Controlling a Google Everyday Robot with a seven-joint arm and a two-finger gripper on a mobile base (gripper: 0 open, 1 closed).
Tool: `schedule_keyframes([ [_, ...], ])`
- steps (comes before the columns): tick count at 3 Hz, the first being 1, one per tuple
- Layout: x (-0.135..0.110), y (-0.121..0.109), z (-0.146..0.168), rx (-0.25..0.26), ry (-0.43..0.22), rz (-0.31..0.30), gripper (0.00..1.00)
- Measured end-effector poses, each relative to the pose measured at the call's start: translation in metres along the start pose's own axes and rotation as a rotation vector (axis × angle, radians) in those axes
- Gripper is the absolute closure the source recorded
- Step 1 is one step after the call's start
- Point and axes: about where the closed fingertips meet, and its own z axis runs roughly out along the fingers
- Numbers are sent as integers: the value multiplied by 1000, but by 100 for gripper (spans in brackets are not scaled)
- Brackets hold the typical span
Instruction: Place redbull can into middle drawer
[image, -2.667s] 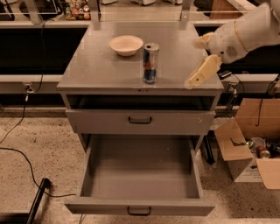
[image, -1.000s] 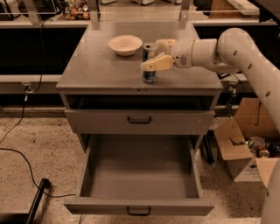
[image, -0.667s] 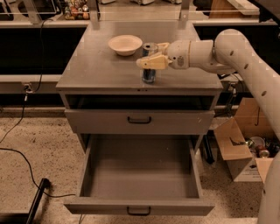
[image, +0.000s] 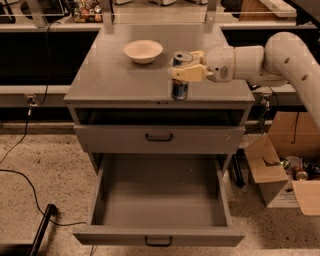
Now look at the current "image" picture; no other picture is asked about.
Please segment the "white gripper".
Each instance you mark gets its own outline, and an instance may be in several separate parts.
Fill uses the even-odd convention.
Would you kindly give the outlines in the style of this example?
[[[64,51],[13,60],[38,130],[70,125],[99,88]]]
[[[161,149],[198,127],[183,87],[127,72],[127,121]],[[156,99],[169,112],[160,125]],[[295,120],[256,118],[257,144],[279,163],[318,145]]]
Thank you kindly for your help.
[[[177,51],[171,59],[168,73],[172,79],[185,82],[201,82],[206,78],[213,82],[229,82],[234,77],[235,60],[233,47],[216,47],[206,53],[206,66],[202,63],[203,51]]]

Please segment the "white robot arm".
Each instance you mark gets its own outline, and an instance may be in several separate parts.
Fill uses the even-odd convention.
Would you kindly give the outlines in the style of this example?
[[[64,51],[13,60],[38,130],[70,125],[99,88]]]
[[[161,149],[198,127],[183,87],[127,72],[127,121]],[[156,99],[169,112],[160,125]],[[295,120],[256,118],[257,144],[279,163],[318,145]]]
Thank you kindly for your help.
[[[293,33],[276,33],[263,46],[226,44],[208,51],[178,51],[168,73],[176,83],[244,80],[261,87],[288,83],[320,128],[320,65]]]

